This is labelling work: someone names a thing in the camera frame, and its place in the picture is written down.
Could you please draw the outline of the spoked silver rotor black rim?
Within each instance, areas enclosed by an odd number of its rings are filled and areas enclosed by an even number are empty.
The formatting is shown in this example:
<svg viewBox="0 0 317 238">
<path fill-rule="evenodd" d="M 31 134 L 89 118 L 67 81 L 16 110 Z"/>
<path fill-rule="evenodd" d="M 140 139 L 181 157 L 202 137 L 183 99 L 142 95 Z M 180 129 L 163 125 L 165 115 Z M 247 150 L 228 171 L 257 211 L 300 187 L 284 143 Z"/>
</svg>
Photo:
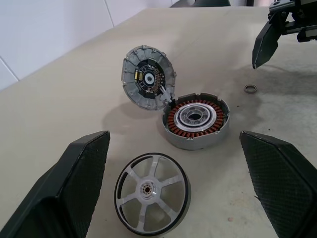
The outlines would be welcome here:
<svg viewBox="0 0 317 238">
<path fill-rule="evenodd" d="M 151 152 L 130 161 L 114 190 L 114 207 L 121 223 L 132 233 L 157 237 L 175 229 L 191 200 L 191 185 L 172 157 Z"/>
</svg>

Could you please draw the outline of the grey motor lid circuit board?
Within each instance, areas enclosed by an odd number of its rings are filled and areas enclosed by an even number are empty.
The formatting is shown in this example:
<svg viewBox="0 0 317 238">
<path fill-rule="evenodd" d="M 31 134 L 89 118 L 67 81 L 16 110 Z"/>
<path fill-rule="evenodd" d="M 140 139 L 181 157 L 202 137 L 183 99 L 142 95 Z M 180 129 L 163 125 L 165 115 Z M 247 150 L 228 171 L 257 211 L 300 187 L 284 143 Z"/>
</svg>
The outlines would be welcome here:
<svg viewBox="0 0 317 238">
<path fill-rule="evenodd" d="M 147 111 L 175 102 L 176 72 L 166 54 L 154 47 L 133 48 L 123 59 L 121 82 L 129 100 Z"/>
</svg>

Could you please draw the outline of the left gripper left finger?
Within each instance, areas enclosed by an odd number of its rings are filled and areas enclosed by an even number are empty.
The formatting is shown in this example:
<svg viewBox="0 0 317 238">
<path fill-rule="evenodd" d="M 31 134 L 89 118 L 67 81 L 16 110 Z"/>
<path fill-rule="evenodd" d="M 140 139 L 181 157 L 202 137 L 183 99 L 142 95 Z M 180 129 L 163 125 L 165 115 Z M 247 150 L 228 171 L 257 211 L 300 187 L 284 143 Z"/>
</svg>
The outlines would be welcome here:
<svg viewBox="0 0 317 238">
<path fill-rule="evenodd" d="M 0 238 L 86 238 L 103 183 L 110 132 L 85 135 L 33 185 Z"/>
</svg>

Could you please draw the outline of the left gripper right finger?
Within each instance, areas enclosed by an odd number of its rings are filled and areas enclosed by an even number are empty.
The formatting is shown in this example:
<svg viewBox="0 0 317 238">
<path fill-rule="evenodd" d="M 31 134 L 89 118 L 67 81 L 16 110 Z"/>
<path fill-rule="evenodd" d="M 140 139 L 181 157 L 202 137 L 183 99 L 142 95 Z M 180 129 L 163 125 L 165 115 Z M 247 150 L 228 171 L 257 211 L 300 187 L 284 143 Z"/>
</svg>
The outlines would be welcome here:
<svg viewBox="0 0 317 238">
<path fill-rule="evenodd" d="M 242 131 L 254 191 L 278 238 L 317 238 L 317 168 L 291 143 Z"/>
</svg>

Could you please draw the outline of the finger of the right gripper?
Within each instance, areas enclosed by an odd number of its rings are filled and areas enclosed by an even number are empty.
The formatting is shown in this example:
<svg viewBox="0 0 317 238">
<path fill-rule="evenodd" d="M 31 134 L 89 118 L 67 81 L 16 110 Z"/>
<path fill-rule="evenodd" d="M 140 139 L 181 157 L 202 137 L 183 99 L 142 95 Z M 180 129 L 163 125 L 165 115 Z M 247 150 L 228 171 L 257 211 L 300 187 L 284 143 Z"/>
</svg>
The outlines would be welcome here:
<svg viewBox="0 0 317 238">
<path fill-rule="evenodd" d="M 269 20 L 256 37 L 252 51 L 252 67 L 257 69 L 268 62 L 274 55 L 278 40 L 285 32 L 285 18 L 272 18 Z"/>
</svg>

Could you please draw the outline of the grey motor housing copper windings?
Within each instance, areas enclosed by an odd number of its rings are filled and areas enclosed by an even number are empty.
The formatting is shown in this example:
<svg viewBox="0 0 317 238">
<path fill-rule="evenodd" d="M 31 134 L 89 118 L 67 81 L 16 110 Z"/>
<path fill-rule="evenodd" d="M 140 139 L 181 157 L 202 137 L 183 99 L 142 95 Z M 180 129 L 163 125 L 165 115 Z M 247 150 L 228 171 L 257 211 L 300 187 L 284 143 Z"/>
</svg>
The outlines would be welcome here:
<svg viewBox="0 0 317 238">
<path fill-rule="evenodd" d="M 230 109 L 218 96 L 188 94 L 164 108 L 162 124 L 166 139 L 184 150 L 199 150 L 222 141 L 229 133 Z"/>
</svg>

